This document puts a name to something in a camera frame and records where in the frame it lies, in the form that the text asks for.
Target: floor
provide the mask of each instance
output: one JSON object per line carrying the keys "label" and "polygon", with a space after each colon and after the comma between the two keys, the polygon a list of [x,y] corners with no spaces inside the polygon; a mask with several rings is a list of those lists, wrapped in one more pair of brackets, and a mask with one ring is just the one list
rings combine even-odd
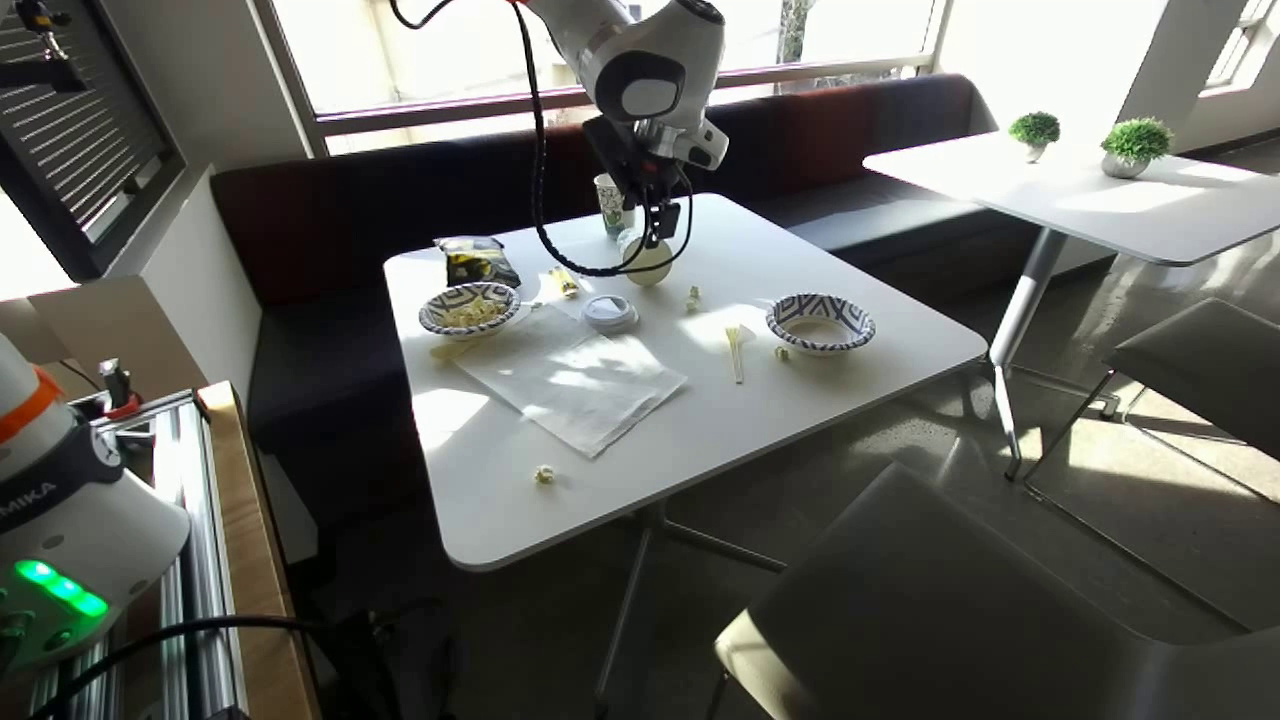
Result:
{"label": "floor", "polygon": [[[1277,148],[1232,148],[1229,160],[1280,172]],[[1194,267],[1121,256],[1047,288],[1015,374],[1029,422],[1024,451],[1037,459],[1024,484],[1000,475],[990,383],[977,367],[722,471],[674,497],[673,517],[791,559],[876,468],[894,459],[931,471],[960,441],[973,444],[979,468],[946,493],[1121,622],[1165,642],[1277,625],[1280,517],[1270,504],[1139,434],[1130,444],[1117,444],[1099,441],[1117,428],[1067,425],[1105,377],[1117,339],[1200,295],[1225,295],[1280,321],[1280,239],[1262,236]],[[931,303],[990,334],[1003,295],[955,291],[931,295]],[[1135,398],[1135,406],[1153,418],[1175,418],[1153,398]],[[514,567],[465,578],[433,547],[411,543],[411,512],[403,512],[339,542],[339,578],[318,590],[318,605],[336,616],[354,607],[389,616],[385,652],[409,717],[436,717],[438,686],[446,686],[446,709],[460,720],[574,720],[593,717],[593,686],[633,543],[637,524],[618,521]],[[626,686],[612,717],[705,717],[718,675],[713,642],[767,590],[767,571],[687,543],[661,543],[642,590],[642,632],[618,663]],[[759,720],[736,690],[722,694],[717,717]]]}

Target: white table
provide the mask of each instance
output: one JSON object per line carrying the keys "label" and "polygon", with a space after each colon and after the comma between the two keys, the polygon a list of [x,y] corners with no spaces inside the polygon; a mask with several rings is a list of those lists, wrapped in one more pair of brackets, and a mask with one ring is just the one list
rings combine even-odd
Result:
{"label": "white table", "polygon": [[[548,226],[548,234],[581,263],[614,261],[600,218]],[[532,234],[499,239],[525,275],[520,291],[532,295],[538,275],[555,267],[552,256]],[[661,365],[687,377],[674,401],[641,422],[600,459],[585,459],[520,422],[514,408],[492,401],[471,377],[433,357],[438,339],[419,327],[416,312],[445,288],[445,256],[436,250],[391,256],[385,279],[445,552],[460,567],[480,571],[655,504],[984,357],[984,339],[946,318],[722,197],[697,197],[691,243],[661,288],[585,279],[574,303],[597,291],[633,300],[642,312],[637,336]],[[765,310],[788,291],[846,295],[876,321],[876,339],[838,359],[797,357],[783,365],[765,327]],[[756,334],[744,350],[744,383],[732,379],[727,324]],[[538,489],[532,479],[538,466],[552,466],[562,479]]]}
{"label": "white table", "polygon": [[1010,357],[1067,236],[1159,263],[1200,263],[1280,229],[1277,176],[1183,155],[1159,155],[1139,181],[1111,181],[1099,172],[1099,153],[1047,148],[1041,163],[1029,163],[1015,139],[987,133],[880,153],[864,163],[1042,229],[990,339],[995,408],[1010,455],[1018,451],[1006,398]]}

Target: bowl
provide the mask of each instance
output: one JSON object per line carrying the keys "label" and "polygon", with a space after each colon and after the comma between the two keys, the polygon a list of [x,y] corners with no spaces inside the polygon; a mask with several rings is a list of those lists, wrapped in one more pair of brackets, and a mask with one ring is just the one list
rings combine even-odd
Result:
{"label": "bowl", "polygon": [[864,310],[822,291],[797,291],[775,300],[767,310],[767,327],[808,357],[842,357],[876,336],[876,324]]}
{"label": "bowl", "polygon": [[511,283],[477,279],[433,295],[416,321],[436,336],[471,339],[502,327],[514,312],[520,295]]}

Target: white bowl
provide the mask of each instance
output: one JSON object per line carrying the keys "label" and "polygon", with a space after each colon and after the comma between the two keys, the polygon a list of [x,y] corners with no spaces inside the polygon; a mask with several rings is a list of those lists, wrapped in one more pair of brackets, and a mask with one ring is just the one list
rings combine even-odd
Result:
{"label": "white bowl", "polygon": [[775,300],[767,310],[767,327],[770,336],[808,357],[842,357],[876,336],[876,324],[864,310],[822,291]]}
{"label": "white bowl", "polygon": [[511,283],[477,279],[433,295],[416,321],[436,336],[467,339],[502,327],[514,312],[520,295]]}

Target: napkin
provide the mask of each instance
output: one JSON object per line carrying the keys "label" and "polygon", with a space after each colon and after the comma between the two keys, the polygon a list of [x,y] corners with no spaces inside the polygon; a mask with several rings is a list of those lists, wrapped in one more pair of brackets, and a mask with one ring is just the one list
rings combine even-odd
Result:
{"label": "napkin", "polygon": [[586,459],[687,383],[642,339],[597,336],[561,310],[527,310],[454,354],[454,367]]}

